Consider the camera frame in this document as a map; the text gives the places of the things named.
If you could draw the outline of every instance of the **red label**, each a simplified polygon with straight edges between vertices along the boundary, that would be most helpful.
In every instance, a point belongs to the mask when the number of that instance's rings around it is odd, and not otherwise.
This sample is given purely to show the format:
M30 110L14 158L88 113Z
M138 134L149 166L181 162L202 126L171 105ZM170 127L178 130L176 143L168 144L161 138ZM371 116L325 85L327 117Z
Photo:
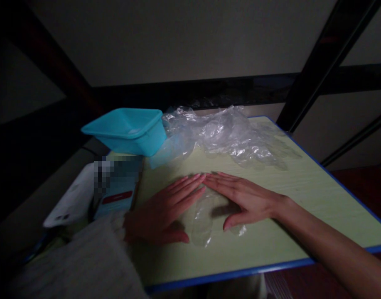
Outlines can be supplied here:
M123 199L127 199L129 197L132 196L132 191L127 191L127 192L124 192L124 193L119 193L119 194L116 194L116 195L112 195L112 196L109 196L109 197L106 197L102 204L106 204L106 203L112 203L112 202L115 202L115 201L120 201L120 200L123 200Z

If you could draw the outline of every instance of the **hand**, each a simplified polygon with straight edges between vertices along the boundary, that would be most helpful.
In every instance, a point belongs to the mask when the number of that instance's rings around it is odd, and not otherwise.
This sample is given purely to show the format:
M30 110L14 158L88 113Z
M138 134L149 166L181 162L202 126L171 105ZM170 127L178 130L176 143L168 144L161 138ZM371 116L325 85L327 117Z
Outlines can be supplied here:
M254 223L265 218L274 218L275 207L284 198L287 198L249 180L223 172L207 174L204 185L234 201L242 210L240 213L226 218L224 230L239 224Z
M185 176L156 193L138 209L127 213L124 219L125 240L141 239L159 245L189 243L188 235L176 229L173 222L204 193L206 187L195 190L205 178L205 174L191 178Z

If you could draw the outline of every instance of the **forearm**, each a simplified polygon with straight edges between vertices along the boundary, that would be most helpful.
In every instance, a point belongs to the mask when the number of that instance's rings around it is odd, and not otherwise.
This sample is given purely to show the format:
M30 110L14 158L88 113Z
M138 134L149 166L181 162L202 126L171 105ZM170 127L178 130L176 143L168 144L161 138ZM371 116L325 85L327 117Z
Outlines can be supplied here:
M293 200L275 207L284 225L356 298L381 298L381 261Z

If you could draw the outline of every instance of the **light green tabletop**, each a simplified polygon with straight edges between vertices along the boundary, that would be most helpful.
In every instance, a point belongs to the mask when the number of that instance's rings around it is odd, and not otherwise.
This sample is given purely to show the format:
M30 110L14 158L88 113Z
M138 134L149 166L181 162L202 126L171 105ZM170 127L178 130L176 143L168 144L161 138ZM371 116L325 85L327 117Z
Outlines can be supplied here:
M251 122L270 122L266 117ZM136 205L146 201L179 177L199 172L222 171L247 178L267 189L290 196L303 208L363 247L381 245L381 224L317 165L290 138L278 137L302 155L285 158L287 171L274 167L245 169L228 156L209 158L200 148L181 164L143 172ZM185 231L192 233L193 205L182 217ZM247 225L244 235L223 232L226 216L213 219L211 242L206 248L190 244L163 247L137 244L133 261L145 286L211 274L278 264L307 258L308 254L274 221Z

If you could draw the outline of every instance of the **blue plastic container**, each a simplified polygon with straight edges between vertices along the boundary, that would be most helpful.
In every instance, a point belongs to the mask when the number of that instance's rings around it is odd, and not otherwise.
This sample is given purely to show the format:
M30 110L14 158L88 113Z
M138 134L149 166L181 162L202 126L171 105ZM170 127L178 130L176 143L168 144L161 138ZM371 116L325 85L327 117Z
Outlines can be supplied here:
M114 152L154 155L167 138L157 109L119 108L83 126Z

